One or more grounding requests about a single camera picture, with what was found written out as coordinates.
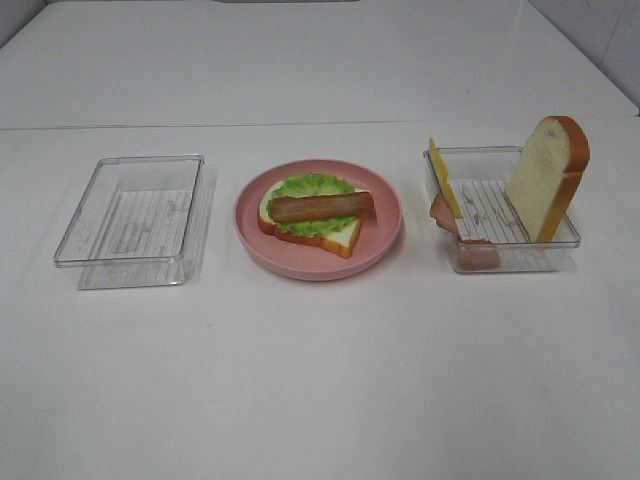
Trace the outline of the bread slice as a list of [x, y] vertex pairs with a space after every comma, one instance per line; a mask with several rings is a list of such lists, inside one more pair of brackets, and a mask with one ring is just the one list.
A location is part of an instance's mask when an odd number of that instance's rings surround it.
[[330, 231], [326, 235], [314, 233], [311, 237], [296, 235], [294, 232], [285, 232], [281, 226], [271, 219], [267, 210], [268, 201], [272, 198], [272, 194], [277, 188], [284, 185], [284, 181], [280, 180], [274, 183], [262, 197], [257, 213], [257, 222], [259, 229], [277, 239], [293, 244], [318, 247], [330, 253], [336, 254], [342, 258], [350, 258], [353, 248], [358, 240], [360, 230], [364, 221], [363, 217], [352, 217], [341, 228]]
[[532, 242], [553, 239], [589, 160], [588, 139], [573, 118], [548, 116], [538, 123], [506, 187]]

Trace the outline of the green lettuce leaf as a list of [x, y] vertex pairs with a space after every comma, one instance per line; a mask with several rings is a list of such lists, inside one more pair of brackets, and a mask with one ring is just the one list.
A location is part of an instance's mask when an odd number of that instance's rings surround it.
[[275, 225], [282, 232], [295, 236], [330, 237], [344, 240], [349, 238], [359, 225], [359, 217], [334, 217], [326, 220], [279, 223], [272, 219], [270, 202], [272, 199], [284, 196], [300, 198], [350, 194], [356, 191], [357, 189], [349, 182], [332, 174], [308, 173], [289, 176], [273, 184], [265, 193], [260, 202], [260, 218], [270, 225]]

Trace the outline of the yellow cheese slice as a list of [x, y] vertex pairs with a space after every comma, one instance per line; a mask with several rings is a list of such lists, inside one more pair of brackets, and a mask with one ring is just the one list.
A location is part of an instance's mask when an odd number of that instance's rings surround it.
[[447, 163], [444, 160], [436, 142], [433, 138], [429, 139], [428, 154], [431, 159], [431, 164], [434, 168], [434, 172], [444, 199], [447, 201], [453, 216], [456, 219], [462, 219], [463, 213], [457, 201], [452, 184], [450, 183], [450, 172]]

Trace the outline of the pink round plate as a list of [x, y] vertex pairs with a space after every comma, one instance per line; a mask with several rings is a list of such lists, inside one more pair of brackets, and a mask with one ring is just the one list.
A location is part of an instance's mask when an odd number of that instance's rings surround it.
[[[306, 173], [334, 174], [371, 192], [375, 214], [364, 220], [350, 258], [260, 231], [258, 207], [268, 188], [288, 176]], [[355, 275], [380, 261], [399, 237], [403, 214], [396, 190], [375, 171], [345, 161], [305, 159], [279, 165], [251, 180], [236, 200], [234, 221], [243, 246], [264, 268], [288, 278], [328, 281]]]

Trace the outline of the clear right plastic tray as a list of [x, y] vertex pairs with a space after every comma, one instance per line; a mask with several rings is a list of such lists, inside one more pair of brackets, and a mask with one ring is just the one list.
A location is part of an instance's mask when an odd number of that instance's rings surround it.
[[449, 183], [462, 212], [457, 231], [442, 227], [438, 246], [462, 274], [550, 272], [581, 244], [567, 217], [551, 242], [534, 243], [509, 203], [506, 186], [516, 170], [519, 146], [441, 147]]

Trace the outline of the clear plastic tray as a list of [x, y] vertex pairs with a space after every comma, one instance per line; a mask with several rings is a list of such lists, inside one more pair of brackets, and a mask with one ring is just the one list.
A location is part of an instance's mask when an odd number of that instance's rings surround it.
[[188, 282], [204, 252], [214, 184], [201, 155], [100, 160], [55, 266], [79, 290]]
[[462, 274], [550, 272], [581, 244], [567, 217], [551, 242], [534, 243], [509, 203], [506, 186], [516, 170], [519, 146], [441, 147], [449, 183], [462, 212], [457, 231], [442, 227], [438, 246]]

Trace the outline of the clear left plastic tray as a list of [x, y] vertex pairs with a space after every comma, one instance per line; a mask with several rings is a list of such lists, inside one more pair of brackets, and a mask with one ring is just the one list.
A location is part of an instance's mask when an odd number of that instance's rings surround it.
[[204, 252], [214, 184], [201, 155], [100, 160], [55, 266], [79, 290], [188, 282]]

